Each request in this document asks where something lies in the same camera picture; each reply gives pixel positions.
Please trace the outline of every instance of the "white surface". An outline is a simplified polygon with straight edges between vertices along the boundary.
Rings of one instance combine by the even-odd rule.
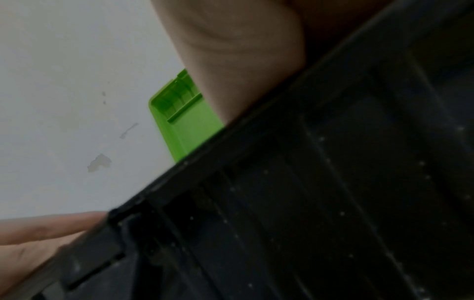
[[[0,219],[109,210],[165,172],[148,100],[182,68],[149,0],[0,1]]]

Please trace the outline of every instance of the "black plastic crate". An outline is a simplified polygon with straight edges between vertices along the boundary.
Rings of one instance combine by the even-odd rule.
[[[474,0],[398,0],[5,299],[470,299]]]

